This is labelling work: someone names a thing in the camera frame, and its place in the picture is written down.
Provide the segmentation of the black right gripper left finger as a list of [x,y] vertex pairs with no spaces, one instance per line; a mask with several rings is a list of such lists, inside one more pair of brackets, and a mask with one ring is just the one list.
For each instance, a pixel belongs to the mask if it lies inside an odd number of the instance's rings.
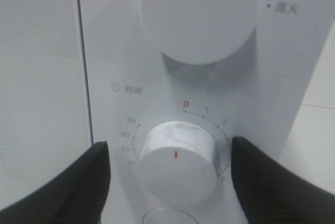
[[99,223],[109,192],[109,149],[97,142],[47,184],[1,210],[1,223]]

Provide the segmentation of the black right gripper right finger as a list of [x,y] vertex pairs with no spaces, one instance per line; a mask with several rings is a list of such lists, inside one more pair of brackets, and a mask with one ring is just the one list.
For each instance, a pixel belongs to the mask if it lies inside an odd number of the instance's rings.
[[334,194],[292,173],[244,137],[232,139],[231,177],[248,223],[334,223]]

